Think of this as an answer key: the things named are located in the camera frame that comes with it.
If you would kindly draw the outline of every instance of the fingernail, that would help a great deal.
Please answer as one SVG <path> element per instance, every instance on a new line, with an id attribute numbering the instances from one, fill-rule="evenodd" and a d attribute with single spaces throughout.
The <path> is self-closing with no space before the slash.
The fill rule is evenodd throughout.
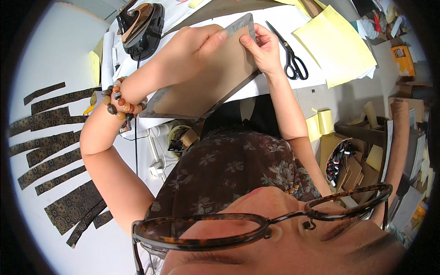
<path id="1" fill-rule="evenodd" d="M 221 40 L 221 41 L 223 41 L 223 40 L 226 40 L 226 38 L 228 38 L 229 37 L 229 32 L 227 31 L 227 30 L 222 30 L 221 32 L 220 32 L 220 34 L 219 34 L 219 39 Z"/>
<path id="2" fill-rule="evenodd" d="M 248 41 L 248 36 L 247 35 L 245 35 L 245 34 L 243 34 L 241 37 L 240 37 L 240 41 L 241 42 L 247 42 Z"/>

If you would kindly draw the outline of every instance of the orange box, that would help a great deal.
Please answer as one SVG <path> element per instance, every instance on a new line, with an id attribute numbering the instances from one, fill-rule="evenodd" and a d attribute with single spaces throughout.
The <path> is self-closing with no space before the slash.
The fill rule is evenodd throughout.
<path id="1" fill-rule="evenodd" d="M 392 55 L 396 61 L 399 75 L 401 77 L 415 76 L 414 64 L 411 59 L 410 51 L 407 46 L 397 46 L 391 48 Z"/>

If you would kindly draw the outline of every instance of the scissors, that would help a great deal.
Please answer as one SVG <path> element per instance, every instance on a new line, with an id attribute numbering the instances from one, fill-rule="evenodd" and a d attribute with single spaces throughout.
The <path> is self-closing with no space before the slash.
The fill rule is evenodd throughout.
<path id="1" fill-rule="evenodd" d="M 266 24 L 269 26 L 269 29 L 274 34 L 276 34 L 276 36 L 278 36 L 279 42 L 286 50 L 286 59 L 287 60 L 286 60 L 286 66 L 284 67 L 284 73 L 286 74 L 287 78 L 289 78 L 291 80 L 296 80 L 298 78 L 301 80 L 306 80 L 308 78 L 308 71 L 307 71 L 306 66 L 304 65 L 304 62 L 302 62 L 302 60 L 295 55 L 292 48 L 289 46 L 289 43 L 287 43 L 287 41 L 284 40 L 283 37 L 281 37 L 281 35 L 277 32 L 277 30 L 275 30 L 275 28 L 269 22 L 266 21 Z M 295 60 L 298 61 L 299 63 L 301 63 L 301 66 L 304 69 L 305 75 L 302 74 L 302 72 L 300 71 L 300 68 Z M 292 70 L 293 76 L 290 76 L 287 74 L 287 69 Z"/>

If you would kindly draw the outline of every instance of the tortoiseshell glasses frame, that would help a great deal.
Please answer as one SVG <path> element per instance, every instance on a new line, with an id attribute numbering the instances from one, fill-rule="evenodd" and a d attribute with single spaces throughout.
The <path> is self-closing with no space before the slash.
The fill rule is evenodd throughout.
<path id="1" fill-rule="evenodd" d="M 321 203 L 332 201 L 337 198 L 343 198 L 353 194 L 364 193 L 369 191 L 379 191 L 380 194 L 374 199 L 366 202 L 363 205 L 353 207 L 351 209 L 344 210 L 340 214 L 328 214 L 320 212 L 318 210 L 312 209 L 312 207 L 317 206 Z M 181 251 L 207 251 L 207 250 L 223 250 L 235 248 L 238 246 L 247 245 L 256 242 L 262 238 L 270 238 L 271 230 L 269 225 L 279 223 L 280 221 L 297 217 L 297 216 L 308 216 L 310 221 L 304 222 L 303 226 L 305 229 L 313 230 L 316 225 L 313 220 L 322 221 L 334 221 L 349 219 L 352 217 L 360 216 L 369 213 L 376 206 L 385 202 L 385 214 L 382 223 L 382 230 L 385 230 L 386 224 L 388 223 L 388 197 L 392 192 L 392 185 L 388 183 L 381 183 L 376 185 L 370 185 L 367 187 L 361 187 L 352 189 L 349 191 L 337 193 L 334 195 L 326 196 L 323 198 L 317 198 L 315 200 L 309 201 L 304 206 L 304 210 L 294 211 L 287 213 L 286 215 L 267 219 L 263 216 L 256 214 L 245 214 L 245 213 L 228 213 L 228 214 L 204 214 L 195 215 L 187 217 L 161 217 L 156 219 L 149 219 L 143 221 L 135 221 L 132 225 L 132 245 L 133 253 L 135 257 L 136 270 L 138 274 L 143 275 L 143 268 L 139 258 L 139 253 L 137 250 L 137 243 L 144 242 L 148 245 L 160 247 L 164 249 L 173 249 Z M 170 224 L 178 222 L 195 222 L 200 220 L 248 220 L 259 224 L 259 227 L 249 233 L 231 236 L 227 238 L 214 238 L 214 239 L 182 239 L 173 237 L 163 237 L 147 234 L 148 227 L 153 227 L 161 224 Z"/>

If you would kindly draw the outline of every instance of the eyeglasses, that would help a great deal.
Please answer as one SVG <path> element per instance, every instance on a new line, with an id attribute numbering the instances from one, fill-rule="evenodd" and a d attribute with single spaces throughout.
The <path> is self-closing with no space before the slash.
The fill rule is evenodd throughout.
<path id="1" fill-rule="evenodd" d="M 325 213 L 313 209 L 315 206 L 324 202 L 369 191 L 379 191 L 379 194 L 363 205 L 344 209 L 336 213 Z M 350 219 L 369 213 L 383 202 L 385 202 L 385 214 L 382 223 L 382 230 L 385 230 L 388 222 L 388 197 L 391 192 L 392 185 L 388 183 L 356 188 L 309 201 L 304 206 L 304 210 L 290 212 L 274 219 L 268 219 L 256 214 L 228 213 L 204 214 L 187 217 L 161 217 L 135 221 L 132 225 L 132 245 L 136 270 L 138 274 L 144 275 L 137 249 L 137 243 L 139 242 L 143 242 L 159 249 L 173 249 L 180 251 L 230 249 L 256 242 L 262 238 L 269 239 L 272 236 L 269 225 L 279 223 L 283 220 L 298 216 L 307 216 L 309 217 L 309 221 L 305 221 L 303 227 L 306 230 L 314 230 L 316 224 L 313 220 L 336 221 Z M 209 236 L 209 238 L 187 238 L 187 234 L 186 236 L 182 236 L 185 229 L 188 229 L 191 226 L 198 226 L 201 223 L 205 223 L 203 225 L 204 237 Z M 217 226 L 221 224 L 224 225 L 224 223 L 230 225 L 227 232 L 221 230 L 223 227 Z"/>

